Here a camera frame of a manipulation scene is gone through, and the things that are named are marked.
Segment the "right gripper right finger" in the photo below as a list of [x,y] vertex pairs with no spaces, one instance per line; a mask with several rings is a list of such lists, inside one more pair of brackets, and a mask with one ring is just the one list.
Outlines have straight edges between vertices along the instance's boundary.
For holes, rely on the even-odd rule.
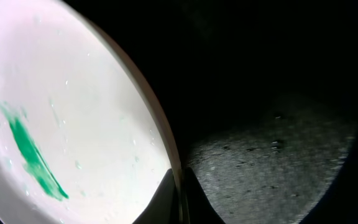
[[183,186],[186,193],[190,223],[194,224],[225,224],[211,206],[193,169],[187,167],[183,171]]

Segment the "round black serving tray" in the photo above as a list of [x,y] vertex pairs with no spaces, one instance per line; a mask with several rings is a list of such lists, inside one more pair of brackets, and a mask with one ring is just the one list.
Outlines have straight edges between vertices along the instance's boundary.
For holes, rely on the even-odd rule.
[[358,223],[358,1],[70,1],[225,223]]

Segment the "white plate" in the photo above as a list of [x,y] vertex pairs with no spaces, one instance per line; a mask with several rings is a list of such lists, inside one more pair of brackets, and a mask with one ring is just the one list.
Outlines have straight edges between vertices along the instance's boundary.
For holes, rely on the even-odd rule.
[[0,221],[133,223],[180,168],[115,41],[62,1],[0,1]]

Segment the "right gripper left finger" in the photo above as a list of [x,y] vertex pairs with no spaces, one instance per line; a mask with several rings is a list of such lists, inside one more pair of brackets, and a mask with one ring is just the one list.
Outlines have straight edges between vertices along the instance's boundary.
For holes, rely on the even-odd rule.
[[146,209],[133,224],[179,224],[179,203],[173,172],[167,170]]

